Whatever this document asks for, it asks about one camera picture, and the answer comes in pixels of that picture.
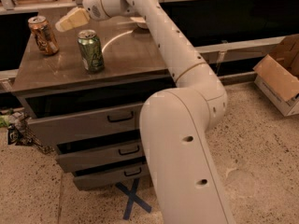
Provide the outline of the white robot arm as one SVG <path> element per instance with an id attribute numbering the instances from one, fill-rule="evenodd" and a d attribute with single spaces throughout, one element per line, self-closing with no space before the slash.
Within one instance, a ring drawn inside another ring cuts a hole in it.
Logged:
<path id="1" fill-rule="evenodd" d="M 227 93 L 158 0 L 82 0 L 55 25 L 64 32 L 116 16 L 140 16 L 176 86 L 143 104 L 140 133 L 164 224 L 235 224 L 206 130 L 224 116 Z"/>

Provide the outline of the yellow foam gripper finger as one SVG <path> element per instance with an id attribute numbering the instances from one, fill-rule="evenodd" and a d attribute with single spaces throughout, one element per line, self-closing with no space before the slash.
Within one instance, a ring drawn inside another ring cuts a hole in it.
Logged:
<path id="1" fill-rule="evenodd" d="M 84 8 L 74 7 L 55 23 L 55 28 L 59 32 L 66 32 L 87 24 L 89 20 L 89 13 Z"/>

